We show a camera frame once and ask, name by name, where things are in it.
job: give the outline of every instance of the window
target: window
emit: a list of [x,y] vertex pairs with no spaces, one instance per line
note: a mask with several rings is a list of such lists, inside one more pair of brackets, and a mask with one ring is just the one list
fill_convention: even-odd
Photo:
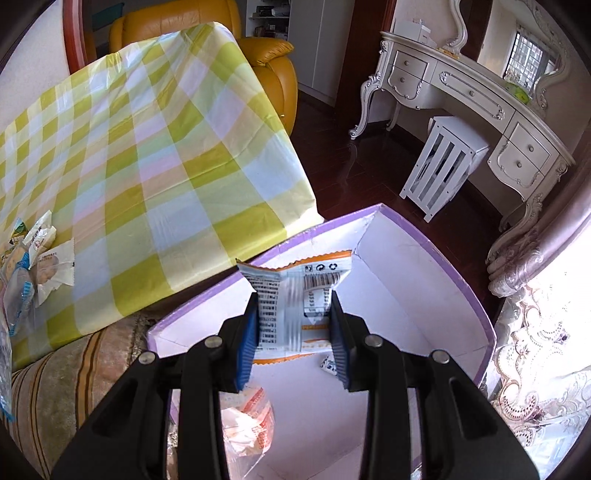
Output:
[[556,55],[542,41],[518,25],[503,78],[521,85],[531,95],[535,81],[556,69]]

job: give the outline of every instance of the mirror frame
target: mirror frame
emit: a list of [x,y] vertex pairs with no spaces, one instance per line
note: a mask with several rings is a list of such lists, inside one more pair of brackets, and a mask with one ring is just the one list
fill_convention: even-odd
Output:
[[[456,23],[457,37],[449,39],[443,48],[454,55],[461,55],[460,51],[468,41],[466,23],[460,13],[460,2],[462,0],[449,0],[453,21]],[[549,43],[560,55],[560,67],[550,73],[542,75],[536,80],[532,101],[528,106],[541,118],[546,117],[548,100],[546,90],[551,85],[556,85],[567,79],[570,73],[571,52],[566,36],[560,30],[550,26],[547,14],[543,12],[535,0],[518,0],[527,5],[534,16],[535,22],[540,30],[548,37]]]

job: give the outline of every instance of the white vanity table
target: white vanity table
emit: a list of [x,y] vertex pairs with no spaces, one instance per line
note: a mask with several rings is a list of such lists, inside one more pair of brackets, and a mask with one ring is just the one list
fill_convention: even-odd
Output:
[[[459,0],[451,0],[451,4],[452,8],[457,7],[454,18],[460,33],[446,48],[458,54],[467,34],[459,15]],[[562,70],[567,66],[565,60],[566,57]],[[488,255],[488,262],[491,262],[504,245],[535,225],[544,198],[568,167],[574,165],[568,149],[542,120],[547,107],[542,80],[537,83],[530,105],[524,105],[505,90],[503,79],[476,62],[465,57],[456,60],[427,45],[382,32],[378,67],[361,87],[361,120],[349,133],[351,139],[363,133],[376,90],[389,92],[398,102],[388,129],[395,125],[402,106],[442,108],[445,96],[454,97],[495,127],[502,135],[492,146],[488,165],[501,182],[521,195],[525,211],[492,245]]]

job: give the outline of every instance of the green object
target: green object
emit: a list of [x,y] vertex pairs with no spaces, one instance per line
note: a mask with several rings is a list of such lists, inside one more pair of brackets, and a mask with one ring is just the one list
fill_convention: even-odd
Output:
[[517,98],[521,103],[527,105],[530,102],[530,95],[527,93],[521,85],[517,85],[516,83],[507,82],[505,85],[505,90]]
[[123,5],[123,3],[116,4],[92,15],[92,31],[96,32],[123,17]]

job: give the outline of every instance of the vanity drawer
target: vanity drawer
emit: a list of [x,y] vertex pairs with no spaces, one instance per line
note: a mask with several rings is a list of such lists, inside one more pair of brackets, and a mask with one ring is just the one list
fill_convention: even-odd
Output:
[[525,200],[540,184],[544,175],[506,138],[502,138],[488,159],[489,167],[505,185],[515,189]]
[[515,109],[476,80],[441,61],[431,81],[437,88],[470,107],[497,130],[504,132]]
[[520,113],[514,115],[506,135],[543,174],[548,173],[558,158],[552,143]]
[[404,70],[425,82],[430,82],[437,66],[437,60],[414,48],[395,43],[390,65]]
[[414,100],[421,92],[422,81],[414,75],[394,67],[388,78],[388,85],[391,87],[389,90],[393,90],[394,93],[406,100]]
[[408,53],[404,53],[401,50],[396,52],[396,56],[394,57],[394,67],[404,70],[407,73],[414,75],[420,79],[423,78],[425,72],[427,71],[428,63],[426,61],[422,61]]

